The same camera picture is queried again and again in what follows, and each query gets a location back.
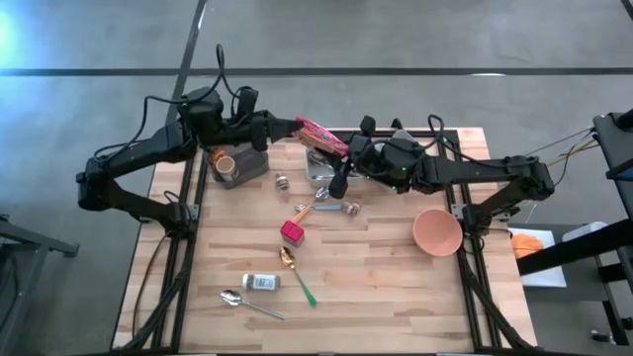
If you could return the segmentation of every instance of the wooden tabletop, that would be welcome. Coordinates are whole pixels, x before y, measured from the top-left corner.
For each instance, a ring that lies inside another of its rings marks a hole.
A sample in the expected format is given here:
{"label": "wooden tabletop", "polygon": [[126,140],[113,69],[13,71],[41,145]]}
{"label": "wooden tabletop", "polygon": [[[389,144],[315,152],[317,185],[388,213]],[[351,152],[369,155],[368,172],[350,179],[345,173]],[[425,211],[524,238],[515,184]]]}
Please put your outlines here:
{"label": "wooden tabletop", "polygon": [[[466,154],[489,158],[482,129],[457,131]],[[436,154],[433,149],[428,152]],[[444,193],[397,195],[375,182],[363,181],[350,187],[345,197],[361,204],[357,217],[310,212],[301,223],[306,240],[300,248],[292,249],[297,270],[318,301],[313,309],[293,272],[278,257],[283,243],[280,226],[295,214],[296,204],[309,204],[316,190],[306,180],[305,148],[286,139],[270,145],[268,153],[270,171],[242,186],[224,190],[208,177],[181,352],[472,351],[456,257],[431,257],[412,239],[411,226],[417,214],[447,209]],[[150,198],[164,202],[164,190],[178,192],[183,170],[184,163],[157,165]],[[275,192],[277,172],[285,172],[290,179],[287,201]],[[195,178],[191,186],[193,201]],[[496,190],[496,184],[471,185],[476,203]],[[140,231],[115,347],[132,336],[138,288],[162,234],[157,223]],[[138,324],[158,301],[168,243],[163,244],[143,293]],[[507,234],[496,231],[486,236],[484,255],[495,303],[521,336],[535,344]],[[243,291],[244,273],[279,275],[281,289],[272,293]],[[229,307],[219,297],[224,289],[238,290],[250,302],[280,312],[287,319],[278,320],[246,306]],[[170,339],[173,305],[165,343]],[[485,344],[490,344],[479,304],[478,314]]]}

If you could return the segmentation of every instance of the orange object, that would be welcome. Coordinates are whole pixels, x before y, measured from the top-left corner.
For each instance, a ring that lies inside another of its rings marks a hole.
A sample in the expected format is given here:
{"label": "orange object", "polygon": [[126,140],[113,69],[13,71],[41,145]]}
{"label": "orange object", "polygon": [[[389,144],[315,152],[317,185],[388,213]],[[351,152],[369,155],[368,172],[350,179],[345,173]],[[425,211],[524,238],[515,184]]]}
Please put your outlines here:
{"label": "orange object", "polygon": [[448,256],[462,245],[462,227],[452,215],[440,210],[420,213],[413,222],[415,243],[433,256]]}
{"label": "orange object", "polygon": [[518,233],[513,236],[511,242],[512,249],[514,250],[514,257],[517,259],[545,248],[543,242],[541,242],[538,238],[524,233]]}

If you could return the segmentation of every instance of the gold spoon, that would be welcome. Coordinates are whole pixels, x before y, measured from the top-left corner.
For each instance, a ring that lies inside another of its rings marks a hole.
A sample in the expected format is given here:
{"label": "gold spoon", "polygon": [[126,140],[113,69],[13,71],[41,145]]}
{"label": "gold spoon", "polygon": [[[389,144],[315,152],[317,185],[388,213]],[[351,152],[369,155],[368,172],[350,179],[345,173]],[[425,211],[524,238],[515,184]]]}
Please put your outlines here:
{"label": "gold spoon", "polygon": [[301,277],[299,277],[299,273],[295,269],[295,256],[293,256],[292,252],[290,252],[290,249],[288,249],[288,247],[281,246],[281,248],[279,249],[279,258],[281,258],[281,262],[286,267],[290,267],[293,269],[293,272],[295,272],[295,276],[297,276],[297,279],[299,280],[299,284],[301,284],[301,289],[304,290],[304,293],[308,298],[308,302],[310,302],[310,306],[312,308],[315,308],[317,306],[317,300],[312,295],[312,293],[310,293],[310,290],[308,289],[308,287],[306,287]]}

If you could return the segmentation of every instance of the pink wrapper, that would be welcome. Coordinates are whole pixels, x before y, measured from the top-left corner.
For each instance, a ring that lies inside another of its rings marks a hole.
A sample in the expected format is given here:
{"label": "pink wrapper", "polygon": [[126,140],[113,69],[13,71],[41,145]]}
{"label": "pink wrapper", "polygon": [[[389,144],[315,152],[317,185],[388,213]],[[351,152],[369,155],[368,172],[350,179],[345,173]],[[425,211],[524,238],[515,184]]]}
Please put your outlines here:
{"label": "pink wrapper", "polygon": [[347,144],[325,128],[317,125],[310,119],[296,117],[295,121],[304,123],[304,127],[293,133],[293,136],[309,148],[319,148],[325,152],[336,154],[340,157],[347,155]]}

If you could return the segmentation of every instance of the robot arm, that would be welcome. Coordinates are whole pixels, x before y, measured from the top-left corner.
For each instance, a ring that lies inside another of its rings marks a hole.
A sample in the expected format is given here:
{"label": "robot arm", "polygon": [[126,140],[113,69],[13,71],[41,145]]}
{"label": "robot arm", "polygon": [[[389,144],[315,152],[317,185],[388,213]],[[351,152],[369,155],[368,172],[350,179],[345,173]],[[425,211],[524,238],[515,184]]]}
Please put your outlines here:
{"label": "robot arm", "polygon": [[[201,93],[208,89],[195,90],[189,96],[201,97]],[[168,235],[190,231],[192,222],[188,207],[177,202],[158,203],[125,191],[115,179],[158,162],[176,163],[193,158],[198,146],[209,150],[215,145],[250,142],[254,149],[263,151],[268,147],[268,138],[275,142],[303,126],[295,121],[277,119],[268,111],[255,112],[256,98],[255,90],[240,91],[238,117],[224,120],[224,104],[218,92],[213,91],[203,100],[180,105],[180,118],[156,131],[151,138],[110,157],[90,158],[86,169],[76,176],[79,206],[98,212],[118,209],[137,220],[153,219],[168,231]]]}
{"label": "robot arm", "polygon": [[[396,131],[389,139],[372,140],[375,126],[374,119],[365,117],[361,132],[354,133],[348,141],[347,157],[327,156],[335,169],[329,185],[333,198],[344,197],[347,176],[352,170],[391,187],[398,194],[410,189],[433,194],[460,183],[509,182],[484,202],[459,207],[457,214],[466,231],[486,233],[494,216],[513,215],[518,212],[515,205],[519,202],[542,201],[554,193],[547,166],[536,157],[454,161],[426,154],[430,145],[420,145],[404,130]],[[445,144],[443,139],[440,133],[437,144]]]}

